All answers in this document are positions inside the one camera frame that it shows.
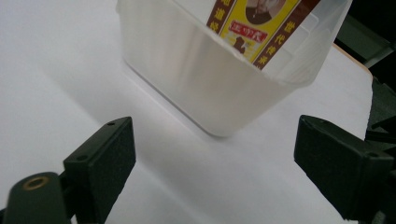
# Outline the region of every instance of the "plastic box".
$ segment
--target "plastic box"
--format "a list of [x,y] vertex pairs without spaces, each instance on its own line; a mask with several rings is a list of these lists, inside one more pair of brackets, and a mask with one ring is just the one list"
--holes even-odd
[[229,136],[311,84],[351,0],[321,0],[262,70],[205,26],[215,0],[119,0],[125,61],[209,133]]

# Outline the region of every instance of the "white table surface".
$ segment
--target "white table surface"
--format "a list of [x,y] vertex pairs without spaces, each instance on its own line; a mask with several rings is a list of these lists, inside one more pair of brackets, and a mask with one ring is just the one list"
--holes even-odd
[[106,122],[134,119],[137,163],[106,223],[344,223],[293,160],[298,118],[363,138],[371,75],[331,49],[309,87],[229,138],[197,128],[123,61],[116,1],[0,3],[0,206]]

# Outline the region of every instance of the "translucent plastic container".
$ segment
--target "translucent plastic container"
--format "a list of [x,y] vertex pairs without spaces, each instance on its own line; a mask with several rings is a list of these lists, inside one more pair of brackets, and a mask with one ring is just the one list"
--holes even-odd
[[119,0],[125,61],[204,130],[229,136],[312,83],[351,0],[321,0],[260,71],[205,26],[215,0]]

